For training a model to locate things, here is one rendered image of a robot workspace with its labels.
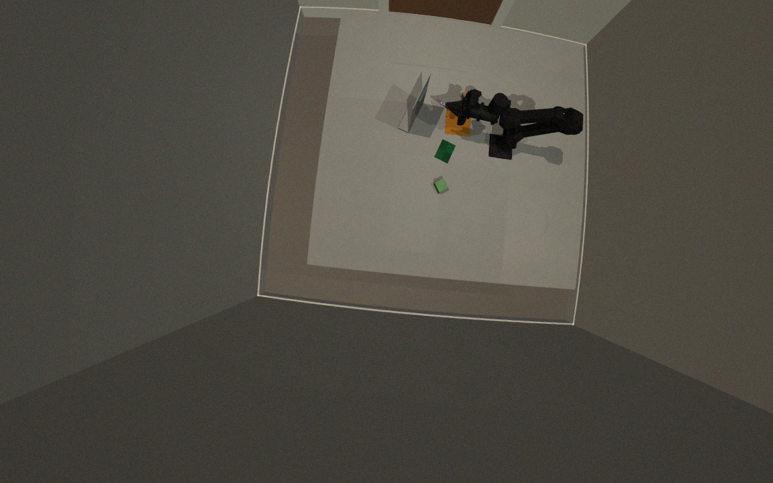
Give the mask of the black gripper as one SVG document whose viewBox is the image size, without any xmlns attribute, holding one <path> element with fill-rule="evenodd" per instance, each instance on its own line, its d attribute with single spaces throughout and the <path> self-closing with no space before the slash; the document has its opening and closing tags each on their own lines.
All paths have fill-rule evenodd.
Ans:
<svg viewBox="0 0 773 483">
<path fill-rule="evenodd" d="M 476 103 L 476 98 L 478 97 L 478 93 L 476 91 L 470 91 L 469 95 L 469 101 L 466 100 L 466 96 L 464 96 L 464 99 L 461 101 L 446 102 L 446 106 L 448 106 L 449 111 L 458 117 L 458 125 L 463 125 L 466 119 L 470 118 L 475 118 L 476 121 L 484 119 L 486 113 L 486 106 L 484 106 L 484 102 L 481 102 L 481 104 Z"/>
</svg>

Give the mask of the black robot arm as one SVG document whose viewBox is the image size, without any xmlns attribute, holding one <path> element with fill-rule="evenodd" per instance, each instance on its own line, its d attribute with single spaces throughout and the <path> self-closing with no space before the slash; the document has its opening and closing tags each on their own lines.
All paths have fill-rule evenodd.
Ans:
<svg viewBox="0 0 773 483">
<path fill-rule="evenodd" d="M 503 128 L 503 135 L 496 140 L 499 151 L 516 149 L 517 142 L 526 137 L 555 132 L 577 135 L 583 129 L 583 114 L 571 107 L 556 106 L 520 111 L 510 106 L 511 100 L 507 100 L 507 96 L 503 93 L 497 93 L 490 105 L 486 106 L 484 121 L 490 121 L 491 125 L 494 125 L 500 116 L 499 125 Z M 521 125 L 521 123 L 529 125 Z"/>
</svg>

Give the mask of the orange square mat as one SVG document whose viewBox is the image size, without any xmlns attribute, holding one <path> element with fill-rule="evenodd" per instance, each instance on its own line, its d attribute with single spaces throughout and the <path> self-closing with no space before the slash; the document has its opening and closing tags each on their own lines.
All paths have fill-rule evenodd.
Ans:
<svg viewBox="0 0 773 483">
<path fill-rule="evenodd" d="M 470 137 L 470 119 L 466 119 L 463 125 L 458 125 L 458 117 L 447 109 L 446 134 Z"/>
</svg>

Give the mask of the green rectangular block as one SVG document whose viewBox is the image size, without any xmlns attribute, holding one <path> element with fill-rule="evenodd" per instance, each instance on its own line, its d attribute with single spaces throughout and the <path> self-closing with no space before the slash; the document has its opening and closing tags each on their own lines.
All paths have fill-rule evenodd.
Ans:
<svg viewBox="0 0 773 483">
<path fill-rule="evenodd" d="M 438 182 L 434 182 L 433 185 L 435 186 L 438 194 L 447 190 L 447 185 L 445 184 L 444 180 L 441 178 Z"/>
</svg>

